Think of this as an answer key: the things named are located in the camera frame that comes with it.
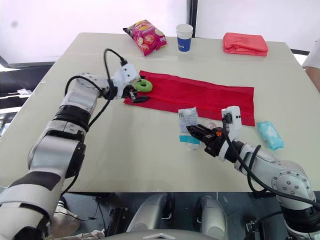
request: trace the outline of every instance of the bag of chips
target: bag of chips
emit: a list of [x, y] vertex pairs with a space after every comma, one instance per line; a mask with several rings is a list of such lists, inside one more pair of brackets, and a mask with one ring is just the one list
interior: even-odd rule
[[138, 21], [130, 27], [123, 28], [123, 31], [129, 34], [144, 56], [167, 45], [164, 33], [147, 20]]

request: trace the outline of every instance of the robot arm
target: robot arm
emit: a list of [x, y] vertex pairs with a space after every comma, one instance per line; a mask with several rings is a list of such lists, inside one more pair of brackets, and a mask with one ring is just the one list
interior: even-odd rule
[[[241, 128], [241, 115], [238, 106], [231, 106], [222, 110], [222, 117], [228, 122], [228, 131], [232, 145], [245, 163], [249, 166], [252, 155], [257, 146], [251, 143], [243, 143], [235, 140], [238, 130]], [[234, 168], [244, 175], [247, 171], [233, 154], [222, 127], [209, 129], [201, 124], [187, 126], [189, 133], [204, 142], [205, 151], [220, 160], [228, 160], [234, 164]], [[251, 171], [263, 183], [273, 190], [284, 194], [302, 197], [316, 201], [314, 192], [305, 171], [297, 163], [278, 160], [268, 152], [259, 149], [251, 168]], [[283, 217], [288, 232], [293, 239], [309, 239], [308, 234], [315, 236], [320, 234], [320, 212], [309, 203], [276, 196], [280, 203]]]
[[80, 171], [86, 150], [84, 140], [97, 98], [131, 97], [134, 101], [130, 84], [137, 77], [129, 63], [112, 80], [89, 73], [73, 77], [73, 88], [28, 155], [29, 172], [0, 194], [0, 240], [40, 240], [50, 235], [50, 218], [64, 181]]

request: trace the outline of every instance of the green toy ring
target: green toy ring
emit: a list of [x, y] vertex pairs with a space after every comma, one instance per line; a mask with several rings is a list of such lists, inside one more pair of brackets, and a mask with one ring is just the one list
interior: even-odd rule
[[148, 93], [151, 92], [153, 86], [150, 81], [140, 78], [140, 81], [137, 81], [134, 87], [142, 93]]

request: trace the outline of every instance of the red cloth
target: red cloth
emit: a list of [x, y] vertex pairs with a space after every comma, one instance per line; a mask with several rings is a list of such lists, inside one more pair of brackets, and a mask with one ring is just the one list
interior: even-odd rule
[[125, 104], [177, 113], [178, 109], [196, 107], [200, 117], [221, 120], [221, 109], [229, 106], [239, 106], [242, 124], [255, 125], [254, 118], [254, 88], [247, 86], [223, 86], [204, 81], [172, 76], [168, 74], [140, 71], [140, 76], [153, 85], [151, 92], [141, 95], [150, 97], [142, 103]]
[[227, 32], [223, 37], [223, 51], [227, 54], [267, 56], [268, 46], [261, 35]]

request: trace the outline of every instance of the blue paper cup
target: blue paper cup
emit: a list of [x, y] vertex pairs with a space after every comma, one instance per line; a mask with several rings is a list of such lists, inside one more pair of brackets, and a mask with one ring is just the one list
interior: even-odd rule
[[178, 49], [181, 52], [188, 52], [190, 50], [193, 29], [189, 24], [179, 24], [176, 26]]

